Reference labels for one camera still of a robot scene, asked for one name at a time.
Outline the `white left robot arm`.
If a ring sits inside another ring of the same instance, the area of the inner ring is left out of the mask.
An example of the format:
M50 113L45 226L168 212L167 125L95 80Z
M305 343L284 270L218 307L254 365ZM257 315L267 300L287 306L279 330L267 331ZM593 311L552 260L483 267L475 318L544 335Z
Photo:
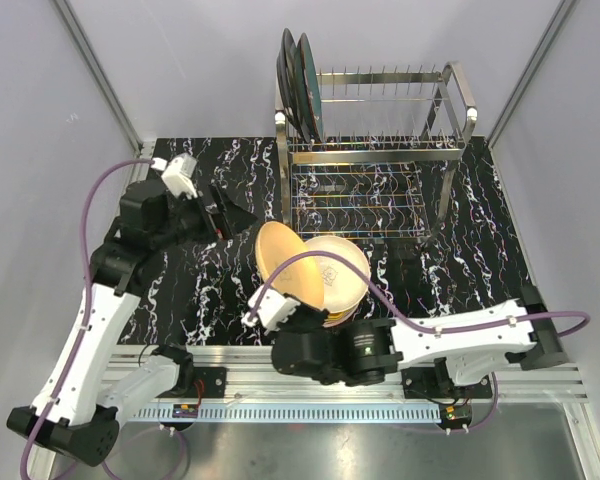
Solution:
M128 319L157 277L170 247L228 240L257 218L211 184L214 209L199 193L173 194L160 180L129 185L104 242L87 264L76 322L44 389L15 407L9 430L37 445L95 467L109 455L123 425L152 399L183 397L200 386L183 346L160 345L110 388L100 387Z

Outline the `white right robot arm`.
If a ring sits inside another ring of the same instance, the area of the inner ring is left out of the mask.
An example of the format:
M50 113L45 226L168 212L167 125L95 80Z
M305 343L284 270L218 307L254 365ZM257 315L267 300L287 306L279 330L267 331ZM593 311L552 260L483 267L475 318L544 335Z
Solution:
M568 356L536 288L483 310L404 322L396 318L322 325L324 313L302 304L284 308L274 328L273 368L322 385L384 382L389 374L439 363L433 385L445 397L509 364L538 370Z

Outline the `cream plate with bear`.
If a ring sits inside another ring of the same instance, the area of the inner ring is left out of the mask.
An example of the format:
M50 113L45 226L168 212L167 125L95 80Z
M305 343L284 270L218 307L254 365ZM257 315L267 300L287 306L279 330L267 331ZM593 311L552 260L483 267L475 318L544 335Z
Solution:
M306 241L306 246L313 251L334 253L356 266L367 279L371 278L368 258L353 242L338 236L316 236ZM339 261L329 257L318 256L318 262L324 282L324 307L329 302L361 301L368 292L366 281Z

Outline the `blue glazed plate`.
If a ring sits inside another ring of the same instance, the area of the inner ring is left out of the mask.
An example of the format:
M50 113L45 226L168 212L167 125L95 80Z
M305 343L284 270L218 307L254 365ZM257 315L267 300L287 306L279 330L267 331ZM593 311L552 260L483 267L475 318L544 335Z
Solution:
M306 33L301 34L297 43L294 62L296 98L302 137L308 144L321 143L324 138L324 127L320 85Z

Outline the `yellow plate with drawing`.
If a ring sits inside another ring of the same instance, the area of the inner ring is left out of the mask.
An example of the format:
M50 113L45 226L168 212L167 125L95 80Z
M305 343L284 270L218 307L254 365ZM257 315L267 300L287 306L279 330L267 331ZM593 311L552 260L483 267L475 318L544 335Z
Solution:
M259 274L266 281L285 261L306 253L305 242L288 226L277 221L264 223L256 235L255 258ZM316 260L306 257L287 266L272 286L282 294L321 309L324 305L324 284Z

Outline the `dark striped rim plate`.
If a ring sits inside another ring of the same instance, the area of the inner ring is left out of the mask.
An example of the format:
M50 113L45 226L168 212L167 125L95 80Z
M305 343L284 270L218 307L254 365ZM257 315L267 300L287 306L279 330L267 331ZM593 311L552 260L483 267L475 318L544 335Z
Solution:
M301 140L305 139L302 122L298 112L295 95L294 74L289 67L287 57L294 51L295 41L291 31L285 28L282 33L281 45L276 61L276 75L283 110L287 120L291 123Z

